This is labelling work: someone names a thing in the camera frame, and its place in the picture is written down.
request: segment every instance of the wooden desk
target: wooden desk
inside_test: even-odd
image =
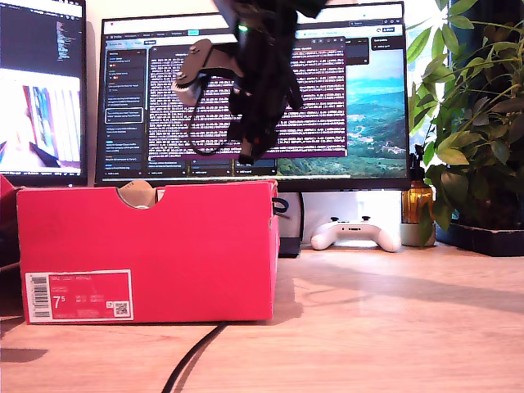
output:
[[[3,325],[5,393],[158,393],[213,327]],[[274,320],[189,368],[175,391],[522,393],[524,258],[304,250],[280,261]]]

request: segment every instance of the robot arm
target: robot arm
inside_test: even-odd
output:
[[[204,39],[191,46],[173,90],[180,101],[198,106],[210,76],[234,81],[229,110],[241,115],[229,125],[228,140],[239,141],[241,164],[253,164],[276,146],[275,127],[289,103],[302,98],[290,61],[297,12],[316,17],[327,0],[215,0],[238,43],[214,45]]]

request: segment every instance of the white wall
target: white wall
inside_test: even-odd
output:
[[[332,4],[359,3],[358,0],[334,0]],[[172,15],[189,12],[217,11],[212,0],[88,0],[88,163],[89,183],[93,185],[96,157],[97,95],[100,67],[100,33],[103,18],[126,16]],[[340,219],[357,219],[371,215],[386,224],[400,220],[400,194],[398,192],[330,192],[305,194],[305,239],[331,216]],[[282,222],[286,232],[295,232],[296,215],[291,222]]]

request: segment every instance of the monitor screen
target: monitor screen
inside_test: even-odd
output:
[[[409,187],[402,2],[299,15],[291,66],[304,105],[287,108],[278,145],[254,165],[238,163],[238,142],[210,157],[188,142],[192,108],[171,85],[203,38],[236,42],[220,14],[102,22],[97,185],[275,178],[289,192]],[[192,127],[200,149],[226,139],[232,86],[210,81]]]
[[[0,0],[0,174],[87,184],[84,1]]]

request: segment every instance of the game controller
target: game controller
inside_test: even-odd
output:
[[[339,221],[332,217],[331,223],[320,225],[311,236],[311,246],[315,250],[325,250],[337,240],[373,240],[384,251],[397,252],[400,249],[400,237],[369,222],[364,216],[359,222]]]

